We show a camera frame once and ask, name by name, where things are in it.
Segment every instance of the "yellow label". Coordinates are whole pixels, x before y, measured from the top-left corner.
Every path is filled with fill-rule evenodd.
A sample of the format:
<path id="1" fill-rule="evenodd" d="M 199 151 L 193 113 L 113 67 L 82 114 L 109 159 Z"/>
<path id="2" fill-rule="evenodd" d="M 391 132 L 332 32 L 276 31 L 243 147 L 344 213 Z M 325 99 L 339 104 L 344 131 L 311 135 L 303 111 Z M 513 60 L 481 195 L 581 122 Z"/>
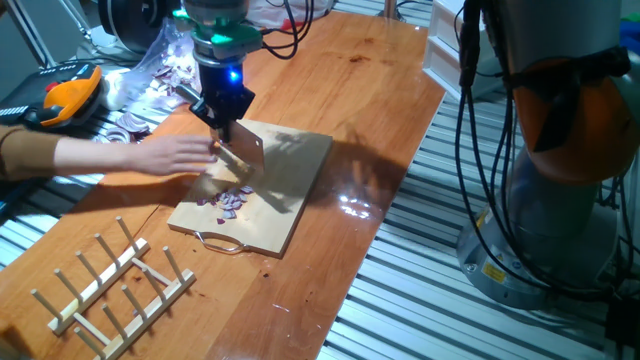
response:
<path id="1" fill-rule="evenodd" d="M 493 280 L 502 284 L 504 282 L 504 278 L 506 277 L 506 273 L 497 267 L 491 265 L 490 263 L 485 263 L 482 272 Z"/>
<path id="2" fill-rule="evenodd" d="M 478 220 L 476 221 L 476 225 L 478 226 L 478 229 L 480 229 L 482 227 L 482 223 L 484 222 L 484 217 L 487 216 L 487 212 L 483 212 L 480 217 L 478 218 Z"/>

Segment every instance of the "human hand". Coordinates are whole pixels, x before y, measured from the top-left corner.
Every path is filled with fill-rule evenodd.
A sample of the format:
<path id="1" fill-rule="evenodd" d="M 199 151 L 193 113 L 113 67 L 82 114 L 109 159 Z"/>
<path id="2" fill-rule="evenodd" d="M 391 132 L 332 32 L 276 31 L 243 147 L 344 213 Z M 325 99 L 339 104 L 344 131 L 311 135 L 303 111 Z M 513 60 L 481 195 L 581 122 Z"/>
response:
<path id="1" fill-rule="evenodd" d="M 159 176 L 201 173 L 207 169 L 202 163 L 217 160 L 214 140 L 209 136 L 161 136 L 131 145 L 128 152 L 128 170 Z"/>

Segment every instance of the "sleeve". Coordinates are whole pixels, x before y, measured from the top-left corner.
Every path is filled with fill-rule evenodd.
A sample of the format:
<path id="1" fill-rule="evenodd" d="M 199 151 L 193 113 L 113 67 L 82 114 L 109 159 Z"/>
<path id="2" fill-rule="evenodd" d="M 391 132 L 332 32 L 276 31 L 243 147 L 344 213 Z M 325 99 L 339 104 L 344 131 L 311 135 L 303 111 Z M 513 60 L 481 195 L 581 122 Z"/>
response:
<path id="1" fill-rule="evenodd" d="M 53 176 L 53 157 L 60 135 L 0 126 L 0 180 Z"/>

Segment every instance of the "knife blade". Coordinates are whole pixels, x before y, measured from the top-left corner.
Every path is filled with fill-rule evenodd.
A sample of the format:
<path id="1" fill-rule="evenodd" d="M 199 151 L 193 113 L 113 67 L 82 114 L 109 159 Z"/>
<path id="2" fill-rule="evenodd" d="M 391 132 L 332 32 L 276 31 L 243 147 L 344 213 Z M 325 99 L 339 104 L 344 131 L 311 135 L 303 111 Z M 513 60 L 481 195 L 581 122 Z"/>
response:
<path id="1" fill-rule="evenodd" d="M 229 123 L 228 143 L 220 141 L 220 145 L 244 161 L 259 173 L 264 173 L 264 148 L 262 138 L 240 125 L 237 121 Z"/>

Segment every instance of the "plastic bag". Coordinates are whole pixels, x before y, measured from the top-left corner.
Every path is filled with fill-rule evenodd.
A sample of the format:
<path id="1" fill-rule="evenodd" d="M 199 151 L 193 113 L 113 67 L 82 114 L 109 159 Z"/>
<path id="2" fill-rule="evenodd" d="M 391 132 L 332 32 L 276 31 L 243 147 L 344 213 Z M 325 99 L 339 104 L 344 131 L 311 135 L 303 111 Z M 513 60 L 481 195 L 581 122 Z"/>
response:
<path id="1" fill-rule="evenodd" d="M 160 34 L 142 60 L 120 78 L 119 92 L 130 109 L 173 110 L 186 102 L 175 92 L 179 84 L 201 90 L 193 40 L 189 32 L 178 31 L 173 20 L 165 18 Z"/>
<path id="2" fill-rule="evenodd" d="M 289 0 L 289 5 L 296 23 L 304 21 L 304 0 Z M 313 7 L 313 19 L 319 19 L 329 13 L 333 7 L 333 0 L 314 0 Z M 280 29 L 289 22 L 289 15 L 282 0 L 250 0 L 247 20 L 266 28 Z"/>

